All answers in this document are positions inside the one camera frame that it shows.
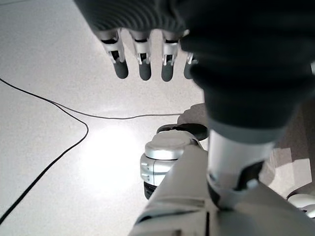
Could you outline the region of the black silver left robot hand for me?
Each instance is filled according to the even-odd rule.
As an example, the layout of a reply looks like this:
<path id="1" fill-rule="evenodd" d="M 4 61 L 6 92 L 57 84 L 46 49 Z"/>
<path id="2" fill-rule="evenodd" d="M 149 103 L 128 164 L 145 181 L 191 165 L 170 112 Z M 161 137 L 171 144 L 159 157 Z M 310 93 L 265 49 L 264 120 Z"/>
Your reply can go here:
<path id="1" fill-rule="evenodd" d="M 233 208 L 255 187 L 264 159 L 303 100 L 314 95 L 312 0 L 78 0 L 92 31 L 165 30 L 192 53 L 204 91 L 212 201 Z"/>

